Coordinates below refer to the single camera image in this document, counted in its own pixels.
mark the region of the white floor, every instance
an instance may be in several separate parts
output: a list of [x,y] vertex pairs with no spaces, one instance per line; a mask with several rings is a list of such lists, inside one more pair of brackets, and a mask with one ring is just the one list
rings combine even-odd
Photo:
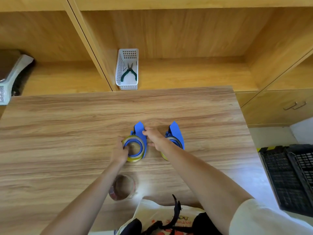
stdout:
[[[256,148],[269,146],[288,146],[298,143],[289,127],[250,128],[250,134]],[[313,218],[287,212],[290,216],[304,220],[313,226]],[[92,235],[113,235],[113,231],[89,233]]]

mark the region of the blue tape dispenser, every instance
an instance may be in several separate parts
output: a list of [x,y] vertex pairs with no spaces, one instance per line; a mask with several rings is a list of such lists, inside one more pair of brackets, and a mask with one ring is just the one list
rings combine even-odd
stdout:
[[[175,121],[168,127],[168,131],[165,133],[165,138],[169,139],[176,146],[185,150],[185,144],[184,139],[182,137],[182,133],[180,132],[179,126]],[[166,161],[168,161],[168,159],[162,152],[161,155]]]
[[123,140],[123,147],[128,145],[131,142],[135,142],[139,144],[140,150],[137,154],[130,155],[128,154],[127,161],[128,162],[137,162],[140,159],[145,157],[146,151],[147,151],[147,137],[142,134],[142,132],[145,130],[145,127],[143,126],[142,122],[138,122],[134,126],[134,130],[131,131],[131,135],[128,136]]

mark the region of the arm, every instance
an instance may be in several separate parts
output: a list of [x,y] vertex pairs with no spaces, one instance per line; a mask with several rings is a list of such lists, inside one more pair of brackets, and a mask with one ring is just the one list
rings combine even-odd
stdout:
[[217,229],[228,234],[238,207],[253,197],[220,170],[177,147],[156,129],[147,127],[145,130],[143,134],[153,142],[148,145],[155,146],[167,157]]
[[88,234],[115,177],[125,164],[127,156],[128,149],[123,149],[122,138],[119,137],[116,148],[112,152],[109,166],[62,210],[41,234]]

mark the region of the tape roll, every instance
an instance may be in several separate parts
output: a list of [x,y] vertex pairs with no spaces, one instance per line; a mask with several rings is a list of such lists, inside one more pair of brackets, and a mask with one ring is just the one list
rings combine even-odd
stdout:
[[[171,142],[173,142],[176,146],[180,147],[182,149],[182,144],[179,142],[179,140],[173,136],[167,137]],[[167,157],[161,152],[162,157],[168,161]]]
[[143,155],[145,153],[145,145],[144,145],[144,143],[143,143],[141,138],[139,138],[136,135],[130,135],[130,136],[128,136],[127,138],[125,138],[123,140],[123,142],[122,142],[123,143],[123,147],[127,146],[131,142],[135,142],[135,143],[139,144],[140,150],[139,150],[139,152],[137,154],[134,154],[134,155],[128,154],[127,161],[128,162],[137,162],[140,159],[142,159],[142,157],[143,157]]

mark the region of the hand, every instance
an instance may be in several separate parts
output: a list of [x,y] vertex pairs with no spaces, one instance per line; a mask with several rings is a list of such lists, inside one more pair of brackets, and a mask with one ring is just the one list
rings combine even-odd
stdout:
[[128,146],[123,148],[122,144],[123,138],[117,137],[116,146],[111,154],[111,163],[118,163],[124,165],[128,157]]
[[152,141],[152,143],[148,143],[149,146],[153,146],[156,150],[161,151],[161,147],[163,143],[166,142],[166,138],[160,134],[157,129],[145,127],[145,131],[143,131],[142,134],[148,136]]

